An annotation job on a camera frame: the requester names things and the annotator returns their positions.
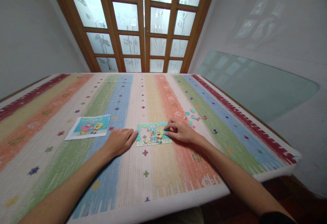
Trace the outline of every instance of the forearm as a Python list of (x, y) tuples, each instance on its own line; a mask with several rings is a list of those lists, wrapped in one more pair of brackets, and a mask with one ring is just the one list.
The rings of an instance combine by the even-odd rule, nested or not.
[(292, 218), (256, 179), (204, 137), (197, 138), (195, 143), (203, 148), (233, 192), (257, 215), (278, 211)]
[(99, 170), (108, 162), (99, 150), (74, 174), (38, 203), (20, 223), (64, 223)]

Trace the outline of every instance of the yellow stripe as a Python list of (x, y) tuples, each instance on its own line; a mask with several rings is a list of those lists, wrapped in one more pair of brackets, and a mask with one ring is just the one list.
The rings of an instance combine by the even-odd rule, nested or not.
[[(155, 76), (144, 76), (149, 123), (165, 122), (167, 118), (158, 93)], [(177, 194), (178, 191), (185, 192), (185, 185), (181, 181), (173, 144), (168, 143), (151, 147), (153, 155), (156, 155), (152, 161), (152, 169), (155, 169), (152, 173), (153, 198), (156, 199), (158, 193), (159, 198), (163, 198), (165, 193), (166, 196), (171, 196)]]
[(61, 82), (55, 84), (52, 88), (40, 96), (33, 99), (30, 103), (15, 111), (11, 116), (0, 122), (0, 135), (5, 138), (15, 131), (22, 123), (37, 112), (40, 107), (51, 101), (56, 95), (62, 92), (73, 81), (76, 81), (78, 74), (71, 74)]

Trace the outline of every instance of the hand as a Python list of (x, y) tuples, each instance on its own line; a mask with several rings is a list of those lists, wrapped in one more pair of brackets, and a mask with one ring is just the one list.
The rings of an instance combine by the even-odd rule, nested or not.
[(106, 143), (100, 148), (107, 162), (130, 148), (139, 133), (138, 130), (133, 131), (133, 129), (116, 129), (110, 133)]
[(196, 143), (201, 138), (201, 135), (196, 133), (188, 124), (186, 124), (183, 120), (179, 120), (176, 118), (170, 118), (164, 130), (168, 129), (170, 131), (165, 132), (166, 136), (169, 136), (182, 142)]

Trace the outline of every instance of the colorful rug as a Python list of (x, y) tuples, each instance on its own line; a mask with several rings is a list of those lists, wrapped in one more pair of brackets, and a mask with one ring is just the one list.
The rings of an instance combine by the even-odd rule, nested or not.
[[(3, 102), (0, 112), (1, 223), (18, 222), (97, 151), (113, 129), (184, 119), (259, 181), (291, 174), (300, 159), (198, 75), (52, 75)], [(111, 115), (106, 136), (64, 141), (77, 117), (106, 114)], [(197, 147), (134, 143), (101, 171), (69, 222), (138, 223), (227, 194)]]

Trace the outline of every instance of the white wall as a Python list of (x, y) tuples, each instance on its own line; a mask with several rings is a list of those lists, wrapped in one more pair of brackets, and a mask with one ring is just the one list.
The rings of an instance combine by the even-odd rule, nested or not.
[(55, 0), (0, 1), (0, 98), (50, 74), (90, 71)]
[[(253, 9), (258, 3), (264, 10), (257, 7), (255, 13)], [(248, 21), (249, 31), (242, 34), (240, 29), (246, 20), (252, 20), (252, 24)], [(327, 197), (326, 44), (327, 0), (213, 0), (189, 69), (189, 73), (197, 73), (208, 51), (216, 50), (318, 83), (320, 89), (313, 98), (269, 125), (302, 153), (295, 176), (324, 197)]]

